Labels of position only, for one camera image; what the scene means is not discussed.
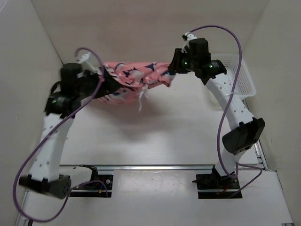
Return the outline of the pink shark print shorts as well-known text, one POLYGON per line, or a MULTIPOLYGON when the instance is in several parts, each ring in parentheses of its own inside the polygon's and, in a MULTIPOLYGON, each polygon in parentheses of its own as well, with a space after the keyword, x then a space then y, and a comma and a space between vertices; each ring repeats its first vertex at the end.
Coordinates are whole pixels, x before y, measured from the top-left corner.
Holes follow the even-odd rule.
POLYGON ((105 63, 105 69, 113 78, 122 84, 122 88, 113 94, 101 94, 101 88, 97 99, 108 104, 128 104, 138 101, 146 91, 159 85, 169 87, 175 78, 175 73, 168 71, 168 63, 142 62, 142 63, 105 63))

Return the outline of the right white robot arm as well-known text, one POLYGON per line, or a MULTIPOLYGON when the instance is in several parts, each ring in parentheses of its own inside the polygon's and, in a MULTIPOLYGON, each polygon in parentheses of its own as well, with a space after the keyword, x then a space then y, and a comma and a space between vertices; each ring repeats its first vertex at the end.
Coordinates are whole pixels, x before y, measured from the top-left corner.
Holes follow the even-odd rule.
POLYGON ((263 118, 255 116, 247 109, 239 95, 233 91, 234 83, 227 75, 226 67, 220 60, 212 60, 208 41, 204 38, 185 38, 183 48, 177 48, 168 69, 172 73, 193 72, 213 94, 223 110, 230 131, 217 137, 219 161, 212 169, 211 182, 216 188, 234 178, 237 163, 243 154, 258 141, 264 127, 263 118))

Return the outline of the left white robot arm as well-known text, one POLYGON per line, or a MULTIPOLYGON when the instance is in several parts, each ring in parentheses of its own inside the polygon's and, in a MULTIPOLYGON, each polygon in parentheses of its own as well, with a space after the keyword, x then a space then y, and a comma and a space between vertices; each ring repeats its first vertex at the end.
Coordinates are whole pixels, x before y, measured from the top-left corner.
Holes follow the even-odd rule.
POLYGON ((41 142, 30 154, 33 164, 27 175, 16 177, 15 184, 64 199, 72 187, 83 183, 87 188, 94 188, 99 182, 96 168, 91 165, 73 169, 83 175, 79 182, 73 175, 60 173, 64 144, 76 113, 87 105, 84 99, 91 101, 115 93, 122 85, 108 65, 95 68, 88 63, 67 63, 61 67, 60 77, 47 98, 41 142))

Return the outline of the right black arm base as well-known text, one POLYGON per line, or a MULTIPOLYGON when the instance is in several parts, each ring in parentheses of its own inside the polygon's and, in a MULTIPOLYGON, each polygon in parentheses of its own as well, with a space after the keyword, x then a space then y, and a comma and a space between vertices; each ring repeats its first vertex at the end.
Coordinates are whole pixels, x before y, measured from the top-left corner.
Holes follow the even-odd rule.
POLYGON ((242 199, 238 179, 218 180, 212 174, 197 174, 192 181, 197 185, 199 199, 242 199))

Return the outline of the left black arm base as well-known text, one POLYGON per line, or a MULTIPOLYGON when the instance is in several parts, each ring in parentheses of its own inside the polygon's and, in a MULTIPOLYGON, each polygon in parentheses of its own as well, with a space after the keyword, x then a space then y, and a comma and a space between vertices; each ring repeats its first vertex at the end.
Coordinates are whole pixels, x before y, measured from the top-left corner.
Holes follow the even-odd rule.
POLYGON ((113 174, 100 173, 96 166, 79 165, 72 168, 70 197, 111 198, 113 174))

